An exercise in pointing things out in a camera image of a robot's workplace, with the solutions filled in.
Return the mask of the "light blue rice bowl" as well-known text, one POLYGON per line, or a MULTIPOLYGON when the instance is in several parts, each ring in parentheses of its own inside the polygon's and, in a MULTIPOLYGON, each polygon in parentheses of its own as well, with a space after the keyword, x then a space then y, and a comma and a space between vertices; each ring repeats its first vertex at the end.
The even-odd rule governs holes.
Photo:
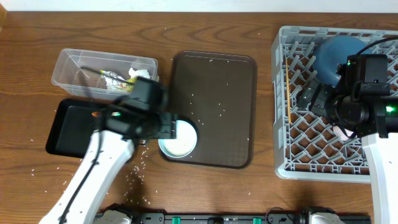
POLYGON ((169 157, 181 158, 189 155, 197 145, 198 134, 187 121, 176 121, 176 138, 158 140, 160 150, 169 157))

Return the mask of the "pink cup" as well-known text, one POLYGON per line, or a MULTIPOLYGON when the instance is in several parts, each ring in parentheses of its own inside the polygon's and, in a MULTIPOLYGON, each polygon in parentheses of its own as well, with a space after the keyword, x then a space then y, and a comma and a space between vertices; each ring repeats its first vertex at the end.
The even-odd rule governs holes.
POLYGON ((347 129, 340 129, 338 126, 333 127, 333 132, 342 141, 347 141, 349 139, 353 139, 356 137, 356 134, 354 132, 347 130, 347 129))

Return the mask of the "dark blue bowl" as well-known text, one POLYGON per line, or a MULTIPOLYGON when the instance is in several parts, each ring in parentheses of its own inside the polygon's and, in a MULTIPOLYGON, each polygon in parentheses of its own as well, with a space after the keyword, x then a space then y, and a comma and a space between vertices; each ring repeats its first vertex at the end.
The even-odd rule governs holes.
POLYGON ((335 87, 341 78, 337 74, 338 65, 346 63, 347 56, 356 54, 365 46, 367 44, 352 36, 337 35, 322 41, 313 53, 315 61, 312 67, 317 71, 317 80, 335 87))

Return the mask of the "wooden chopstick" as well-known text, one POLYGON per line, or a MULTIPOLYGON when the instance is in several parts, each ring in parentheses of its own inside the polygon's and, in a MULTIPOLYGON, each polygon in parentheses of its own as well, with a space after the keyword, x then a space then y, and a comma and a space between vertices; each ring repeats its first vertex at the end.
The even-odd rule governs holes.
POLYGON ((285 82, 286 82, 286 97, 287 97, 287 116, 288 122, 291 123, 291 110, 290 110, 290 83, 289 83, 289 63, 288 56, 285 57, 285 82))

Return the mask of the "white tissue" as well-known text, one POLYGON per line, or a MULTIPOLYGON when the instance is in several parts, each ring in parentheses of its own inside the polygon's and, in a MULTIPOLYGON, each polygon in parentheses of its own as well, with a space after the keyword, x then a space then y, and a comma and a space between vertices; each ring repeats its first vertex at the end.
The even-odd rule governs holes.
POLYGON ((130 75, 131 78, 143 77, 146 79, 150 79, 149 72, 146 69, 134 70, 133 68, 130 68, 128 74, 130 75))

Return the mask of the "yellow green snack wrapper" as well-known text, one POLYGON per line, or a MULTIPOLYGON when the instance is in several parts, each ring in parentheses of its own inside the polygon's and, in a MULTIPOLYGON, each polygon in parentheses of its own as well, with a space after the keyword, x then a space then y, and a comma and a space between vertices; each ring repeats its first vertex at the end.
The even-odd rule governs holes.
POLYGON ((117 75, 114 72, 104 71, 104 70, 101 70, 100 74, 101 78, 104 78, 106 82, 106 88, 108 90, 127 91, 127 92, 133 91, 136 78, 130 78, 128 80, 125 80, 123 77, 117 75))

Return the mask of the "orange carrot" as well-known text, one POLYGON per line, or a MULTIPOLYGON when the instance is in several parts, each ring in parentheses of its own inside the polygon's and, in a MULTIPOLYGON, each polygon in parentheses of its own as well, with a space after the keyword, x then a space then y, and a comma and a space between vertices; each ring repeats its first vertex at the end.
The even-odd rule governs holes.
POLYGON ((100 116, 100 113, 99 112, 97 112, 97 111, 95 111, 95 112, 92 112, 92 114, 91 114, 92 116, 94 116, 94 117, 99 117, 100 116))

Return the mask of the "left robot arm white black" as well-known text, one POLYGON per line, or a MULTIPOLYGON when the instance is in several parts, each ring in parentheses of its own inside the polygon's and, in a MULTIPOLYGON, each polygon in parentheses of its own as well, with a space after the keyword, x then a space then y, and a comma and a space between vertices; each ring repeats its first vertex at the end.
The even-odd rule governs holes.
POLYGON ((99 111, 98 129, 68 187, 41 223, 93 223, 108 189, 138 140, 174 139, 178 116, 161 101, 122 96, 99 111))

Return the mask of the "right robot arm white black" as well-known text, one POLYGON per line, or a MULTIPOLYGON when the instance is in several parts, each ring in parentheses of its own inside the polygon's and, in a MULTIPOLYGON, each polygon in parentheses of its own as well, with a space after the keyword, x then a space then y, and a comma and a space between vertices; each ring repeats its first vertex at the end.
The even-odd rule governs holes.
POLYGON ((336 86, 308 82, 297 106, 358 137, 371 175, 375 223, 397 223, 397 97, 387 82, 387 57, 355 54, 339 66, 336 86))

